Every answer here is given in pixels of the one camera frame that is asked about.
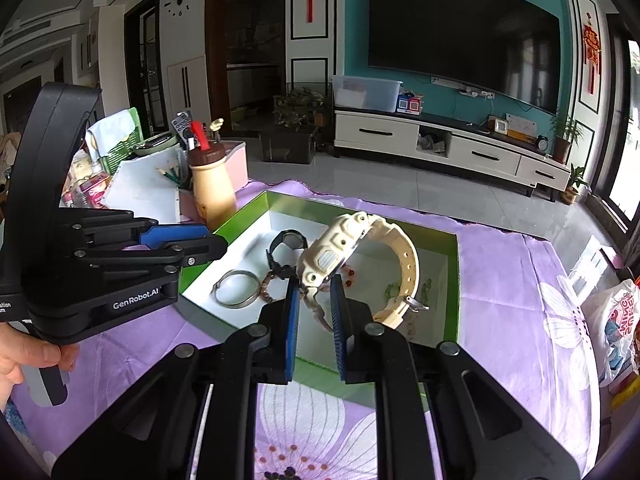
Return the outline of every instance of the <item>towel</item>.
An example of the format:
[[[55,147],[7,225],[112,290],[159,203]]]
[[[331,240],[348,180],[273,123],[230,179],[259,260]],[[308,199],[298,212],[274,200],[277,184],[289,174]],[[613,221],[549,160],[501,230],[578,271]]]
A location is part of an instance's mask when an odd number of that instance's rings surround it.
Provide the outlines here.
[[[89,126],[84,136],[91,160],[106,156],[116,144],[126,139],[136,129],[129,110],[117,112]]]

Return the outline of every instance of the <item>flat screen tv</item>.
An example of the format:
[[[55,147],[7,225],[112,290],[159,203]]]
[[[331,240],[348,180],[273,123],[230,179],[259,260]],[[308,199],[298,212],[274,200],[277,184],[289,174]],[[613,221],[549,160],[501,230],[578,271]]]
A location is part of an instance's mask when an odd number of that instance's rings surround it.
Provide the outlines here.
[[[558,18],[525,0],[369,0],[369,66],[558,108]]]

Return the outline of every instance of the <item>silver bracelet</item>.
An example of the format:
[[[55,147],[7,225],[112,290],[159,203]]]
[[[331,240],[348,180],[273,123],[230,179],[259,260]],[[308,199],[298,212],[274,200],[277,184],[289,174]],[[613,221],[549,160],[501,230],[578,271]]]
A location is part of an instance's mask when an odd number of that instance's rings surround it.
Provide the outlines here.
[[[248,298],[246,298],[246,300],[242,300],[239,303],[225,303],[224,301],[220,301],[218,299],[218,290],[222,286],[222,283],[227,278],[230,278],[231,276],[238,276],[238,275],[243,275],[243,276],[248,276],[249,278],[253,278],[255,280],[255,290],[252,292],[252,294]],[[260,279],[258,279],[258,277],[254,273],[252,273],[250,270],[230,270],[229,272],[225,273],[213,285],[213,288],[211,289],[211,291],[213,292],[213,298],[220,305],[226,306],[227,308],[244,308],[247,305],[251,305],[255,300],[258,299],[258,296],[260,296],[260,284],[261,283],[262,282],[260,281]]]

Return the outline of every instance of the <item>beige watch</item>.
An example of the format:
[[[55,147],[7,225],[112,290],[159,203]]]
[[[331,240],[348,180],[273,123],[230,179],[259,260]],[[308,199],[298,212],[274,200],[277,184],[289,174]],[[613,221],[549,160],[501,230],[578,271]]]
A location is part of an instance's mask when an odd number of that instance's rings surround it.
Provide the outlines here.
[[[327,230],[303,251],[296,266],[305,304],[314,318],[332,332],[324,319],[324,309],[316,301],[316,294],[323,283],[329,282],[340,267],[349,259],[365,236],[391,247],[398,256],[402,269],[400,294],[391,298],[384,310],[373,315],[373,319],[390,328],[402,323],[408,309],[426,310],[414,299],[418,290],[420,270],[414,244],[396,224],[389,224],[380,216],[365,212],[336,217]]]

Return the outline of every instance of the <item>black storage box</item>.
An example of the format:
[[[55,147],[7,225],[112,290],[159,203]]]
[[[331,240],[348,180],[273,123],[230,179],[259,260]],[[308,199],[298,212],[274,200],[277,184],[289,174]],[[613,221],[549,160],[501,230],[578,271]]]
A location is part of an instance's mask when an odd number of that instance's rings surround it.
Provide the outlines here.
[[[274,126],[273,130],[260,134],[262,160],[264,162],[289,162],[311,164],[314,158],[314,137],[318,129],[314,126],[295,128]]]

